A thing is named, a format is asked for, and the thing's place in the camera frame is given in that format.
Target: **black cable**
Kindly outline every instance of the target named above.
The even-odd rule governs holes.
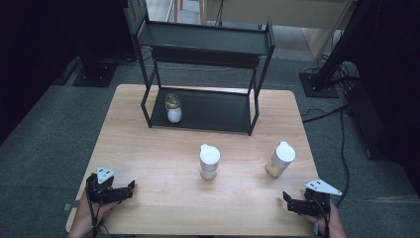
[[[223,14],[223,0],[222,0],[222,3],[220,4],[219,12],[217,13],[216,22],[214,23],[214,26],[217,26],[217,22],[219,22],[219,26],[222,25],[222,14]]]
[[[345,172],[346,172],[346,185],[345,185],[344,191],[343,191],[339,201],[337,202],[337,207],[339,207],[340,203],[343,201],[344,197],[346,196],[347,191],[349,190],[349,185],[350,185],[349,166],[347,165],[346,158],[344,156],[344,145],[345,145],[346,136],[345,136],[345,127],[344,127],[344,119],[343,119],[343,110],[340,113],[340,117],[341,117],[341,128],[342,128],[341,158],[342,158],[342,162],[343,162],[343,167],[344,167]]]
[[[319,108],[315,108],[315,109],[311,108],[311,109],[308,109],[308,110],[306,111],[306,113],[301,113],[301,114],[300,114],[300,116],[306,116],[306,115],[308,115],[308,114],[309,114],[309,112],[310,112],[310,111],[322,111],[323,113],[328,113],[328,112],[326,112],[326,111],[324,111],[324,110],[322,110],[322,109],[319,109]]]
[[[319,120],[319,119],[321,119],[321,118],[327,117],[327,116],[329,116],[329,115],[331,115],[331,114],[334,114],[334,113],[336,113],[336,112],[342,111],[342,110],[343,110],[343,109],[345,109],[346,107],[347,107],[347,105],[341,106],[341,107],[339,107],[339,108],[337,108],[337,109],[334,109],[332,112],[329,112],[329,113],[326,113],[326,114],[323,114],[323,115],[320,115],[320,116],[316,116],[316,117],[311,118],[311,119],[308,119],[308,120],[303,120],[302,122],[303,122],[303,124],[305,124],[305,123],[308,123],[308,122],[311,122],[311,121],[316,121],[316,120]]]

